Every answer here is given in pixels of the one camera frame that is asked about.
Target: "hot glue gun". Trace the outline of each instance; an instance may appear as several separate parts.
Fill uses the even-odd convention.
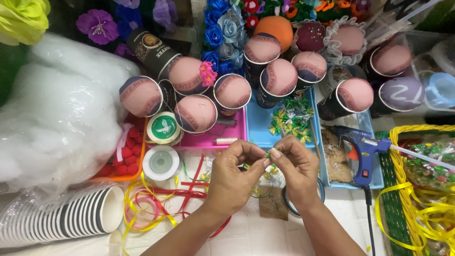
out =
[[[359,161],[359,169],[354,177],[354,182],[361,187],[368,186],[371,183],[373,154],[386,152],[392,144],[391,140],[388,138],[376,140],[371,133],[346,126],[321,126],[335,134],[339,141],[339,147],[342,140],[349,142],[352,150],[346,157]]]

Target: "orange ball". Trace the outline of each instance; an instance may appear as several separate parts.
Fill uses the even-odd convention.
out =
[[[267,33],[273,35],[281,43],[281,52],[285,52],[292,44],[294,32],[291,22],[281,16],[268,16],[259,20],[254,35]]]

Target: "red flower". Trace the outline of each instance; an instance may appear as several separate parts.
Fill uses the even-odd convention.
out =
[[[251,14],[259,10],[258,0],[243,0],[243,10]]]
[[[247,27],[249,27],[249,28],[256,27],[258,25],[258,21],[259,21],[258,17],[253,16],[253,15],[249,16],[247,18]]]

